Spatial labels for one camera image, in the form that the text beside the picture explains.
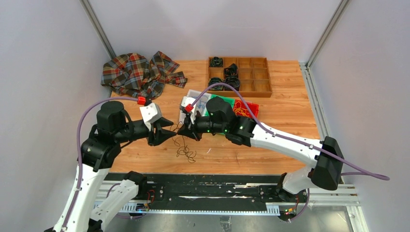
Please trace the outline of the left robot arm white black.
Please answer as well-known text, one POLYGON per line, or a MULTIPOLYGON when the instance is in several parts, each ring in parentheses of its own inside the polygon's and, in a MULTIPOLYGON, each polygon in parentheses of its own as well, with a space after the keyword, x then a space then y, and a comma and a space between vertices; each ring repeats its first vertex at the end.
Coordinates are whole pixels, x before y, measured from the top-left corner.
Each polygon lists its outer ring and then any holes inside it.
POLYGON ((141 106, 142 119, 133 121, 121 97, 97 102, 100 106, 97 122, 88 138, 77 143, 78 165, 73 188, 51 231, 103 232, 128 201, 147 196, 146 176, 131 171, 99 206, 94 205, 100 187, 123 147, 139 139, 146 139, 150 146, 158 146, 176 135, 167 129, 172 121, 162 116, 155 103, 143 98, 137 103, 141 106))

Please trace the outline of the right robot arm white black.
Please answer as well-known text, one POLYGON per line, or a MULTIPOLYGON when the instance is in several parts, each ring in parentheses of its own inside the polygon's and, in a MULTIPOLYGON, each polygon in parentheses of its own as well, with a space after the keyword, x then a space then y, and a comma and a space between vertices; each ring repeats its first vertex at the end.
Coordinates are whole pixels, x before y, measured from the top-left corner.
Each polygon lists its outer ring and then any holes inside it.
POLYGON ((180 109, 186 116, 178 135, 199 141, 204 133, 223 133, 233 144, 277 151, 305 164, 298 171, 281 175, 276 188, 280 200, 287 202, 308 188, 337 190, 343 155, 335 138, 327 136, 322 141, 304 138, 257 123, 253 118, 237 116, 220 97, 206 103, 207 116, 197 112, 193 102, 191 97, 182 100, 180 109))

